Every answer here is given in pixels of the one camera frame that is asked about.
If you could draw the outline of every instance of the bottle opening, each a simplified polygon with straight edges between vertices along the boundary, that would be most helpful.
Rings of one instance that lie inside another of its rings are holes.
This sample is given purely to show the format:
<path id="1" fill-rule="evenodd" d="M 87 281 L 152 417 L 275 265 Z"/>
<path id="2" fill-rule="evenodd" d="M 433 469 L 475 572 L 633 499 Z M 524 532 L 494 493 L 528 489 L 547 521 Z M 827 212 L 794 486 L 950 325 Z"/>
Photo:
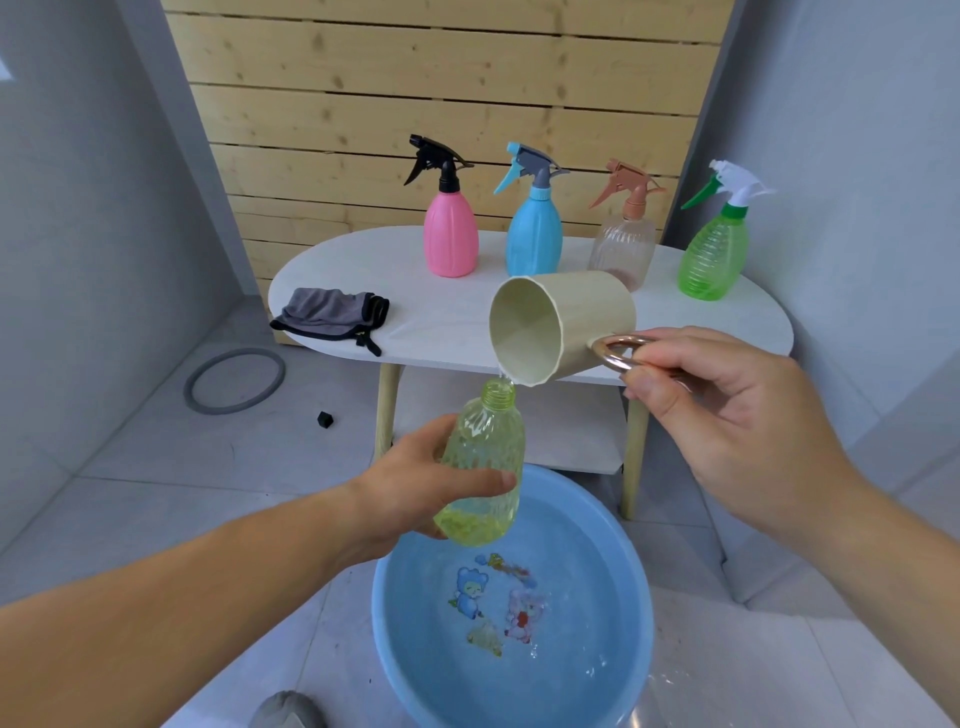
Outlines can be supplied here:
<path id="1" fill-rule="evenodd" d="M 510 409 L 514 406 L 515 399 L 516 387 L 505 376 L 488 379 L 483 385 L 483 394 L 480 395 L 483 405 L 493 410 Z"/>

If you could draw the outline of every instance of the left hand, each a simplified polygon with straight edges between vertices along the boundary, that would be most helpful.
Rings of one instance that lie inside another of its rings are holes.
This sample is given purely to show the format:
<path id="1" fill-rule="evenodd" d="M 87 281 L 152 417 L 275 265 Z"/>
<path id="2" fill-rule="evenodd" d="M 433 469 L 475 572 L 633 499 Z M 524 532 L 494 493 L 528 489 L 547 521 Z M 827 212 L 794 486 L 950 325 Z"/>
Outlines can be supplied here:
<path id="1" fill-rule="evenodd" d="M 501 496 L 515 488 L 516 475 L 508 471 L 458 470 L 438 462 L 456 423 L 456 415 L 427 423 L 342 486 L 352 494 L 354 527 L 359 529 L 350 563 L 387 555 L 408 531 L 445 538 L 433 523 L 445 505 L 464 497 Z"/>

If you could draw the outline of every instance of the cartoon sticker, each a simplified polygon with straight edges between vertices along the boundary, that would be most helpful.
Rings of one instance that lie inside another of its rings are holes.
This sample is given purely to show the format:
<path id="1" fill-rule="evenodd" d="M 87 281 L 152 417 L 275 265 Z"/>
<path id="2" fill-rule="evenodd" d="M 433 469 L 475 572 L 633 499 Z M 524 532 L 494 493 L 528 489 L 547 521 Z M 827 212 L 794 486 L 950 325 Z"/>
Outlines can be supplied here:
<path id="1" fill-rule="evenodd" d="M 537 587 L 537 579 L 531 575 L 530 570 L 508 564 L 498 553 L 492 553 L 489 559 L 486 556 L 480 555 L 473 560 L 481 566 L 489 566 L 491 569 L 502 571 L 508 576 L 512 576 L 527 589 L 536 589 Z"/>
<path id="2" fill-rule="evenodd" d="M 533 574 L 524 567 L 507 563 L 498 553 L 492 553 L 489 557 L 476 556 L 474 562 L 515 579 L 522 589 L 510 590 L 506 620 L 501 626 L 497 626 L 484 615 L 478 603 L 478 599 L 487 589 L 490 575 L 479 569 L 460 567 L 457 571 L 457 591 L 447 603 L 467 619 L 477 621 L 476 625 L 467 632 L 467 642 L 487 650 L 496 657 L 503 655 L 504 637 L 530 644 L 534 637 L 534 629 L 546 608 L 543 597 L 532 591 L 537 587 L 537 580 Z"/>
<path id="3" fill-rule="evenodd" d="M 510 608 L 507 610 L 507 623 L 510 625 L 503 634 L 529 644 L 534 635 L 534 626 L 543 616 L 543 599 L 525 589 L 510 592 Z"/>
<path id="4" fill-rule="evenodd" d="M 483 617 L 480 605 L 477 604 L 477 598 L 487 588 L 489 580 L 490 577 L 479 569 L 460 567 L 460 570 L 457 571 L 457 593 L 447 604 L 456 607 L 460 614 L 467 619 Z"/>
<path id="5" fill-rule="evenodd" d="M 467 632 L 467 642 L 491 652 L 495 657 L 503 656 L 503 642 L 497 634 L 496 627 L 489 619 L 484 619 L 476 627 Z"/>

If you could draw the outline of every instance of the gray slipper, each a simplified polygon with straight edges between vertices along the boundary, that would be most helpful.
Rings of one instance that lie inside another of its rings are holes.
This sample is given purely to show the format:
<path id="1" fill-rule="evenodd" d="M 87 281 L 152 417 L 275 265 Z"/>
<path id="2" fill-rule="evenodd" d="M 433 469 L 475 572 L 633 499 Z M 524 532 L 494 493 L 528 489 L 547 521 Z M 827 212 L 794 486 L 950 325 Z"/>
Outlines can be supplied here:
<path id="1" fill-rule="evenodd" d="M 250 728 L 326 728 L 324 714 L 302 692 L 271 695 L 256 709 Z"/>

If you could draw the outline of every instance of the metal ring handle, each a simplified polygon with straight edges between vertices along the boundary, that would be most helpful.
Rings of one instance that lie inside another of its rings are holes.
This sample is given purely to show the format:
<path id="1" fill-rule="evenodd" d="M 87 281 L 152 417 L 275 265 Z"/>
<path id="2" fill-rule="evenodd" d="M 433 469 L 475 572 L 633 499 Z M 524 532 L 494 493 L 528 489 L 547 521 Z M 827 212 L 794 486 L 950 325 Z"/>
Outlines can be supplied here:
<path id="1" fill-rule="evenodd" d="M 635 350 L 644 344 L 651 344 L 655 341 L 659 341 L 659 339 L 650 336 L 638 336 L 632 333 L 615 334 L 613 336 L 602 336 L 594 341 L 590 348 L 593 349 L 593 353 L 600 358 L 604 366 L 617 372 L 629 372 L 635 366 L 639 366 L 639 364 L 631 358 L 616 353 L 614 349 L 623 351 Z M 704 387 L 707 385 L 703 379 L 685 372 L 683 369 L 664 369 L 664 371 L 671 379 L 691 394 L 703 392 Z"/>

